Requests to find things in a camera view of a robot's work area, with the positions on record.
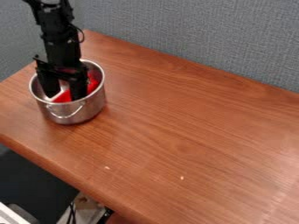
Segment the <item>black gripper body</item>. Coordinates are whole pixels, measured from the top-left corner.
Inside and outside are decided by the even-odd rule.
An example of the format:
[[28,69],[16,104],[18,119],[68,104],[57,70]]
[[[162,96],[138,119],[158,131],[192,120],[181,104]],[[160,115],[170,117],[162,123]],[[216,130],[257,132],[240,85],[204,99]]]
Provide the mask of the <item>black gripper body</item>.
[[44,32],[41,34],[45,57],[34,55],[40,82],[85,82],[86,67],[80,61],[80,36],[76,31]]

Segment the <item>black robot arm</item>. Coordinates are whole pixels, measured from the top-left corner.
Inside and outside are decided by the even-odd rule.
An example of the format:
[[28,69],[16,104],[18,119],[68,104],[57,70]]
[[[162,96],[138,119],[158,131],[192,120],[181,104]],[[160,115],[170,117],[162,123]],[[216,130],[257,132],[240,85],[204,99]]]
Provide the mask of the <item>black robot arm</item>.
[[42,92],[53,97],[61,90],[60,81],[69,84],[69,98],[76,101],[88,94],[88,68],[80,61],[80,28],[72,24],[69,0],[22,0],[32,9],[41,27],[45,59],[34,55],[36,73]]

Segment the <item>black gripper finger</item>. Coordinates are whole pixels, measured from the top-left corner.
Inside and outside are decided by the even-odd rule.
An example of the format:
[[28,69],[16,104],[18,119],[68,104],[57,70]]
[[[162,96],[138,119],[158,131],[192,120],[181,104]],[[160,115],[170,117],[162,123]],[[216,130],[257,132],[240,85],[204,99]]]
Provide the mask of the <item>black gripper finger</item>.
[[37,70],[36,73],[42,92],[52,98],[61,91],[58,79],[48,71]]
[[69,79],[69,95],[73,101],[84,98],[88,95],[89,80],[86,77]]

